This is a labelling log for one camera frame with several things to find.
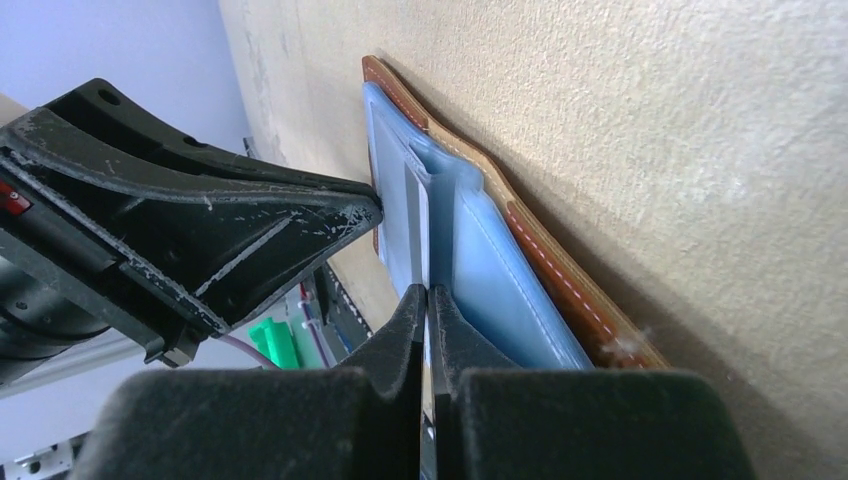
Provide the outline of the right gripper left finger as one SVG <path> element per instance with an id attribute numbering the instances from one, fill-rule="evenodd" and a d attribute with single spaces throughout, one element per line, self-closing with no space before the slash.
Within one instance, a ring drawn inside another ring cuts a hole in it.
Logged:
<path id="1" fill-rule="evenodd" d="M 75 479 L 415 479 L 424 286 L 339 365 L 149 371 L 109 398 Z"/>

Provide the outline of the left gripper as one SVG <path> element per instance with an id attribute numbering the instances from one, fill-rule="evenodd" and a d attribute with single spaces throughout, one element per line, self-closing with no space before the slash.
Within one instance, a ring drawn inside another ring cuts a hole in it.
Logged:
<path id="1" fill-rule="evenodd" d="M 382 220 L 363 183 L 191 174 L 39 108 L 1 131 L 1 386 L 111 333 L 190 363 Z"/>

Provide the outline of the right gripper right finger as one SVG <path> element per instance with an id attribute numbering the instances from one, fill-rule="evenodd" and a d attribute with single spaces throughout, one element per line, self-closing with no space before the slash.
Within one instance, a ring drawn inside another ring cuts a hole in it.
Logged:
<path id="1" fill-rule="evenodd" d="M 716 391 L 668 369 L 523 369 L 428 293 L 441 479 L 751 479 Z"/>

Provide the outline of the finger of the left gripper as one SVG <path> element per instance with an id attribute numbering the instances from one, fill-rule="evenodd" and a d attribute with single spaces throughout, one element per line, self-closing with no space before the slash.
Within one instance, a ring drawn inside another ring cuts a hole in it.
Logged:
<path id="1" fill-rule="evenodd" d="M 103 143 L 173 171 L 377 197 L 367 183 L 282 167 L 200 142 L 102 78 L 78 86 L 48 102 L 45 108 Z"/>

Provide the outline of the brown leather card holder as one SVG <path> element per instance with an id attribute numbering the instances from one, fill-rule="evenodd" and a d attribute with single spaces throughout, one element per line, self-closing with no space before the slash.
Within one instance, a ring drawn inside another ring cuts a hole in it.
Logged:
<path id="1" fill-rule="evenodd" d="M 440 123 L 380 58 L 361 61 L 374 248 L 392 284 L 441 285 L 523 367 L 667 366 L 647 336 L 553 238 L 496 162 Z"/>

